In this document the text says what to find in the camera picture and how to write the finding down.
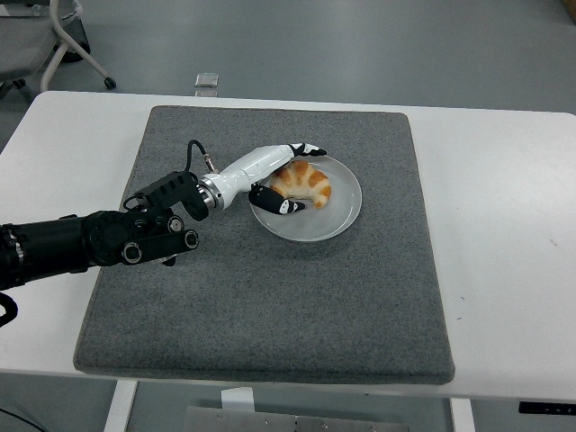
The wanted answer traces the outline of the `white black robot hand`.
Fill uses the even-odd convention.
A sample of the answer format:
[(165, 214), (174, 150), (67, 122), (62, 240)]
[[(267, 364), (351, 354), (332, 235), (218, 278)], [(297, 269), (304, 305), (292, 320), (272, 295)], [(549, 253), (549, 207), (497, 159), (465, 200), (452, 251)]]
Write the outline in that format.
[(249, 201), (266, 212), (285, 215), (305, 209), (305, 205), (284, 198), (280, 193), (259, 184), (278, 169), (299, 156), (326, 156), (317, 146), (297, 143), (265, 146), (252, 150), (227, 166), (220, 173), (203, 175), (200, 184), (207, 197), (208, 208), (225, 210), (240, 193), (248, 193)]

